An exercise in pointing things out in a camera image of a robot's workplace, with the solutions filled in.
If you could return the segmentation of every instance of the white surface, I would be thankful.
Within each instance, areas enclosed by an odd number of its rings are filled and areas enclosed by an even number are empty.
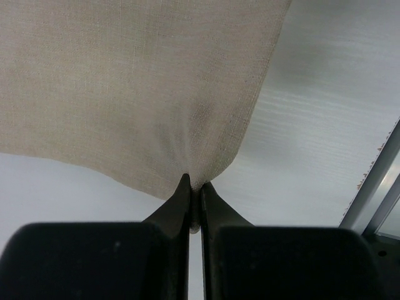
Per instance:
[[[245,218],[339,224],[400,116],[398,16],[398,0],[293,1],[240,152],[214,180]],[[0,249],[29,222],[142,220],[161,203],[82,167],[0,154]],[[199,238],[190,299],[203,298]]]
[[[382,227],[380,233],[390,234],[400,239],[400,202],[398,201]]]

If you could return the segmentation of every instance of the beige fabric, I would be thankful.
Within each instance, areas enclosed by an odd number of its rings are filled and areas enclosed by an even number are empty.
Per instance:
[[[169,197],[242,141],[290,0],[0,3],[0,151]]]

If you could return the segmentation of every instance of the textured fabric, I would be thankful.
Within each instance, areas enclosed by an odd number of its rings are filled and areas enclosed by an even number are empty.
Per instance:
[[[290,0],[0,4],[0,151],[167,198],[242,141]]]

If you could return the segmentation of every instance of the metal frame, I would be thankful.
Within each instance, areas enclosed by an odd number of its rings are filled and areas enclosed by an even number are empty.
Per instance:
[[[384,235],[379,229],[399,198],[400,122],[393,129],[339,228],[352,229],[364,236]]]

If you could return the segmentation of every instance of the black plastic object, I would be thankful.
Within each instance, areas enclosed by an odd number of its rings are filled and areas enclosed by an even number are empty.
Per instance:
[[[371,245],[387,293],[391,299],[400,299],[400,241],[376,234],[365,239]]]
[[[0,300],[187,299],[189,176],[143,223],[32,224],[0,260]]]
[[[387,299],[365,241],[342,229],[256,227],[201,191],[204,294],[216,299]]]
[[[199,201],[207,300],[386,299],[361,237],[253,226],[211,183],[193,197],[184,175],[142,223],[24,226],[0,260],[0,300],[187,299],[191,201]]]

